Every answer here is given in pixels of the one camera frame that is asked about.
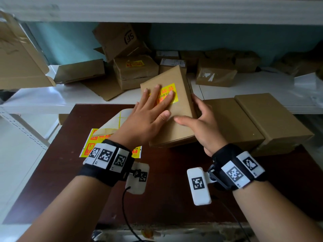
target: wrist-mounted device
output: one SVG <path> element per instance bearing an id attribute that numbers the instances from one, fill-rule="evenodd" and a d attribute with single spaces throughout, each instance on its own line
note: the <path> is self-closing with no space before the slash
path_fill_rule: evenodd
<path id="1" fill-rule="evenodd" d="M 212 155 L 213 164 L 207 172 L 201 167 L 187 170 L 194 204 L 211 203 L 207 184 L 214 183 L 218 190 L 237 190 L 253 180 L 265 181 L 265 171 L 249 154 L 234 144 L 227 144 Z"/>
<path id="2" fill-rule="evenodd" d="M 95 144 L 78 175 L 94 177 L 110 187 L 118 181 L 127 181 L 126 188 L 131 187 L 128 192 L 142 194 L 146 188 L 149 165 L 134 160 L 132 151 L 105 139 Z"/>

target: person's left hand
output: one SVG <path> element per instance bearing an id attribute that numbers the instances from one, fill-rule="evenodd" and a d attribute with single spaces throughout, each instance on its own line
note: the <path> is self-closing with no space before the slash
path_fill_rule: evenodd
<path id="1" fill-rule="evenodd" d="M 165 108 L 174 97 L 174 92 L 170 91 L 167 97 L 155 106 L 159 90 L 160 85 L 156 85 L 149 96 L 148 90 L 145 89 L 140 102 L 136 103 L 128 119 L 109 138 L 111 141 L 133 150 L 157 135 L 162 125 L 171 116 L 170 111 Z"/>

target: floor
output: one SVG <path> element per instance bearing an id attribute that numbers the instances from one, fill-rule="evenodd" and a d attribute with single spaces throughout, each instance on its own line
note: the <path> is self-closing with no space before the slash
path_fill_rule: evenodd
<path id="1" fill-rule="evenodd" d="M 45 135 L 57 120 L 57 115 L 22 115 L 22 118 L 34 127 L 41 135 Z M 45 150 L 22 134 L 14 126 L 0 117 L 0 241 L 14 242 L 30 225 L 3 225 L 7 213 L 18 198 L 22 189 L 39 164 Z M 59 128 L 50 138 L 55 138 Z M 323 138 L 314 139 L 305 144 L 305 148 L 323 169 Z M 134 241 L 134 236 L 124 236 L 117 241 Z M 187 235 L 178 237 L 167 236 L 157 241 L 222 241 L 219 236 Z"/>

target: person's left arm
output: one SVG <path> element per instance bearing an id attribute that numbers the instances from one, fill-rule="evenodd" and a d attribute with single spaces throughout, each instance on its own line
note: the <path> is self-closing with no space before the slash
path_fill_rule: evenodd
<path id="1" fill-rule="evenodd" d="M 154 138 L 171 115 L 165 108 L 174 95 L 171 92 L 155 106 L 159 90 L 157 85 L 149 96 L 146 89 L 131 115 L 109 140 L 133 150 Z M 18 241 L 89 241 L 110 191 L 111 187 L 98 179 L 76 176 Z"/>

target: person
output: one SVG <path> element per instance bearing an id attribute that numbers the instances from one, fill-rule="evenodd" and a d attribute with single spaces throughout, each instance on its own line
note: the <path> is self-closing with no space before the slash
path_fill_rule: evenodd
<path id="1" fill-rule="evenodd" d="M 174 93 L 158 105 L 160 90 L 146 89 L 131 115 L 109 139 L 129 150 L 148 143 L 170 118 L 165 108 Z M 208 156 L 226 146 L 211 108 L 192 95 L 202 115 L 198 119 L 174 116 L 173 120 L 191 128 Z M 99 216 L 111 192 L 111 187 L 90 176 L 76 176 L 33 222 L 18 241 L 89 241 Z M 280 194 L 269 182 L 253 181 L 233 191 L 233 195 L 259 241 L 322 242 L 320 227 L 300 209 Z"/>

